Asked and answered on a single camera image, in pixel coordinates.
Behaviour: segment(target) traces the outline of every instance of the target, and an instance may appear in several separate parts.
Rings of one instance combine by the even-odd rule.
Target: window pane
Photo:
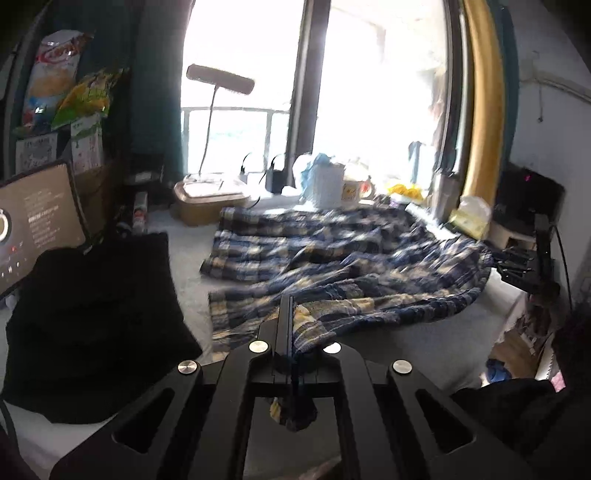
[[[443,130],[446,38],[443,0],[333,0],[314,151],[427,188]]]
[[[255,80],[250,95],[219,89],[215,108],[241,107],[289,111],[294,83],[304,0],[216,0],[196,3],[184,46],[184,71],[192,63],[226,70]],[[213,86],[183,75],[182,107],[209,107]],[[253,152],[248,164],[262,170],[267,112],[224,112],[214,109],[212,136],[204,172],[228,171]],[[199,169],[208,112],[191,113],[189,172]],[[288,115],[273,116],[269,155],[283,153]]]

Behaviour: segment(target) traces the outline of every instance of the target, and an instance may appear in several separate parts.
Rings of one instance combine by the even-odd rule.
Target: lamp head
[[[198,82],[210,83],[211,85],[225,88],[231,92],[243,93],[244,95],[250,94],[255,87],[255,81],[252,79],[225,72],[224,70],[195,64],[189,65],[187,68],[187,78]]]

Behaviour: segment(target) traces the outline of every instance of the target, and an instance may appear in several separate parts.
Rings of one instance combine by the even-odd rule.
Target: window
[[[249,96],[218,91],[203,171],[238,173],[251,153],[246,170],[260,172],[276,155],[287,152],[289,166],[314,151],[357,158],[378,182],[428,188],[457,75],[448,71],[451,6],[459,25],[457,0],[198,3],[186,67],[255,79]],[[461,39],[453,45],[461,50]],[[182,92],[186,164],[195,172],[213,86],[183,78]]]

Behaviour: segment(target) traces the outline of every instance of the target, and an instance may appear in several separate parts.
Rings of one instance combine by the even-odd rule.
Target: red and white snack bag
[[[22,108],[22,125],[50,124],[61,100],[76,83],[80,53],[89,37],[59,30],[41,40]]]

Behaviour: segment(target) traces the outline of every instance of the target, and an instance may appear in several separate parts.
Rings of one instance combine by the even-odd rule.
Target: round metal cap
[[[192,374],[197,369],[197,364],[193,360],[183,360],[178,365],[178,371],[183,375]]]
[[[263,342],[262,340],[255,340],[248,346],[248,348],[253,353],[263,353],[269,348],[269,346],[267,345],[267,342]]]
[[[339,353],[340,352],[340,343],[331,343],[329,346],[324,347],[323,349],[326,353],[331,353],[331,354],[335,354],[335,353]]]
[[[407,375],[413,370],[411,363],[407,362],[406,360],[396,360],[392,364],[392,368],[397,374],[400,375]]]

